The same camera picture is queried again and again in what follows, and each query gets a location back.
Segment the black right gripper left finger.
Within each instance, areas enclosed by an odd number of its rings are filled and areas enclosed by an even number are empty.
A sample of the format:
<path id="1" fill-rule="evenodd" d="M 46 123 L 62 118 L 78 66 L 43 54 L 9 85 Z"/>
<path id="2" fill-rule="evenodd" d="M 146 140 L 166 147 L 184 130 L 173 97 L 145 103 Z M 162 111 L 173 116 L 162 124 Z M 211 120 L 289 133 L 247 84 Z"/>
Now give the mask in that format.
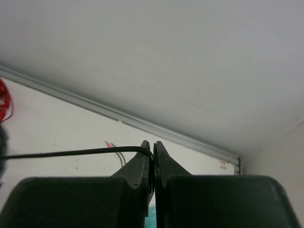
<path id="1" fill-rule="evenodd" d="M 32 177 L 11 191 L 3 228 L 142 228 L 150 203 L 150 145 L 18 155 L 18 159 L 135 152 L 109 177 Z"/>

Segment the black over-ear headphones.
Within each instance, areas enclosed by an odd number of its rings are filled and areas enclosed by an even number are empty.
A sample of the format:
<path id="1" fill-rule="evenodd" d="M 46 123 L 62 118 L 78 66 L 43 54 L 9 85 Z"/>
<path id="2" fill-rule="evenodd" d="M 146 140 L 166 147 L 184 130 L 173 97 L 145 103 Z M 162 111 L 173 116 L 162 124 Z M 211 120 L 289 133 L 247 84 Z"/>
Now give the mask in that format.
<path id="1" fill-rule="evenodd" d="M 6 170 L 6 160 L 3 157 L 7 156 L 7 144 L 8 136 L 7 133 L 0 123 L 0 186 L 2 187 L 2 176 Z"/>

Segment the red headphones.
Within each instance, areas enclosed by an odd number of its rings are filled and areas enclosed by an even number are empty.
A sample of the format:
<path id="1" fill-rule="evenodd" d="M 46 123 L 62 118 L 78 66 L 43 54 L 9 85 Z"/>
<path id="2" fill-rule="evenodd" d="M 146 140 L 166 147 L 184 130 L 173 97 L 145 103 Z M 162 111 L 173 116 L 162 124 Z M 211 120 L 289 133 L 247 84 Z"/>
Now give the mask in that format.
<path id="1" fill-rule="evenodd" d="M 14 107 L 10 91 L 2 79 L 0 79 L 0 121 L 4 122 L 13 115 Z"/>

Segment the aluminium table frame rail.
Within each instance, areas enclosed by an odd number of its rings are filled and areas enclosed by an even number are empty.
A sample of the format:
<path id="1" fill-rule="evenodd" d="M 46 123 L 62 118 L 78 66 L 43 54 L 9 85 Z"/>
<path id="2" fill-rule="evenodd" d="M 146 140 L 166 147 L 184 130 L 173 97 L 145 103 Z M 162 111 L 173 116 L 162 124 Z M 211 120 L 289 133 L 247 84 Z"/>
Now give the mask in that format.
<path id="1" fill-rule="evenodd" d="M 3 66 L 0 67 L 0 75 L 5 79 L 84 108 L 114 121 L 122 122 L 125 125 L 151 133 L 155 136 L 185 146 L 189 149 L 193 149 L 211 157 L 230 162 L 235 165 L 235 174 L 241 174 L 241 158 L 234 152 L 221 149 L 207 142 L 196 140 L 167 128 L 163 128 L 133 115 L 126 114 L 102 103 L 98 103 L 81 95 L 76 95 L 75 93 L 61 89 L 50 83 L 31 78 L 25 74 L 16 72 Z"/>

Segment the teal cat-ear headphones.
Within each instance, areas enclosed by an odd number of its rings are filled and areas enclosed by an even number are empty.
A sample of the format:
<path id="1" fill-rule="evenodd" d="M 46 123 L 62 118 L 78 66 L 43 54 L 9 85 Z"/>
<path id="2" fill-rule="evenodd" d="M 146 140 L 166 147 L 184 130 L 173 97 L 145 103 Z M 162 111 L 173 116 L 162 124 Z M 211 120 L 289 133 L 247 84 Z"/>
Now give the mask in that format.
<path id="1" fill-rule="evenodd" d="M 156 206 L 152 205 L 148 210 L 148 217 L 145 218 L 145 228 L 157 228 Z"/>

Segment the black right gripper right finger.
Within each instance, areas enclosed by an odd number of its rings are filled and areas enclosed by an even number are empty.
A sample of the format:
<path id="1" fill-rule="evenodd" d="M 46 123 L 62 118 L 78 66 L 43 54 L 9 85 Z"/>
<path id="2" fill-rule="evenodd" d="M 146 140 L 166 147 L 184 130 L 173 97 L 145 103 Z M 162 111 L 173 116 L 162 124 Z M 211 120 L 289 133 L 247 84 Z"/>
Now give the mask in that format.
<path id="1" fill-rule="evenodd" d="M 268 176 L 193 175 L 162 142 L 153 149 L 159 228 L 298 228 L 281 184 Z"/>

